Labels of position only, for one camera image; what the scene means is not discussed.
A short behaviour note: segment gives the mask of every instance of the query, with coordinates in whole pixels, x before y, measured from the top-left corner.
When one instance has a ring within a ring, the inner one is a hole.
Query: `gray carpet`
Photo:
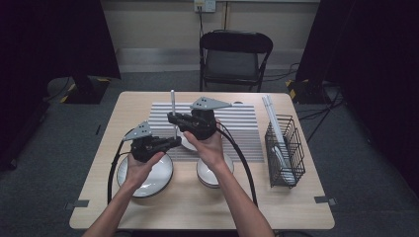
[[[53,98],[42,125],[18,158],[18,169],[0,173],[0,236],[80,236],[82,231],[69,227],[71,210],[64,207],[80,195],[118,95],[123,91],[198,91],[198,78],[198,71],[124,73],[123,80],[111,82],[100,105],[63,105],[59,103],[63,93]],[[53,95],[65,82],[65,78],[53,80],[48,90]],[[245,92],[248,88],[209,84],[208,90]],[[338,89],[326,90],[333,98]],[[282,80],[264,83],[262,92],[288,90]],[[295,105],[300,118],[314,113],[308,110],[324,108]],[[306,137],[321,117],[301,121]],[[338,204],[331,206],[336,221],[332,230],[304,232],[312,236],[419,236],[418,198],[369,145],[361,124],[345,104],[328,115],[309,147],[324,191]]]

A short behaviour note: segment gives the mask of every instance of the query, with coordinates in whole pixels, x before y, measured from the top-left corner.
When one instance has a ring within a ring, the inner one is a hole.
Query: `metal basket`
[[[277,119],[285,143],[278,142],[270,122],[265,134],[271,187],[292,188],[305,173],[302,162],[304,153],[298,130],[293,123],[293,117],[277,116]]]

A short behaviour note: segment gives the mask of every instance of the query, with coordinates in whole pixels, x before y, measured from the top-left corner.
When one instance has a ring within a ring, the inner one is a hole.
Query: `forearm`
[[[243,191],[228,168],[219,169],[216,176],[239,236],[274,236],[265,216]]]
[[[123,184],[83,236],[114,236],[134,191],[130,185]]]

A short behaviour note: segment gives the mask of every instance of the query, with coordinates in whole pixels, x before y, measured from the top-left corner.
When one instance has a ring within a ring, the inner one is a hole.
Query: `human arm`
[[[157,164],[163,155],[163,152],[158,152],[146,163],[141,163],[135,160],[132,154],[128,154],[126,181],[120,186],[109,205],[83,236],[114,236],[133,193],[141,187],[153,165]]]
[[[207,140],[199,141],[190,132],[184,132],[215,174],[228,207],[231,211],[237,232],[241,237],[274,236],[274,232],[262,212],[244,192],[231,174],[223,157],[221,134],[216,132]]]

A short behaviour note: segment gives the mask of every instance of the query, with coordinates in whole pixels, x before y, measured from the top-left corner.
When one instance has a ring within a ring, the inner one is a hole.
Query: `person's left arm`
[[[151,172],[153,165],[163,155],[163,152],[156,153],[147,163],[141,163],[135,160],[130,153],[128,154],[126,181],[121,185],[109,205],[83,236],[114,236],[133,193],[141,187]]]

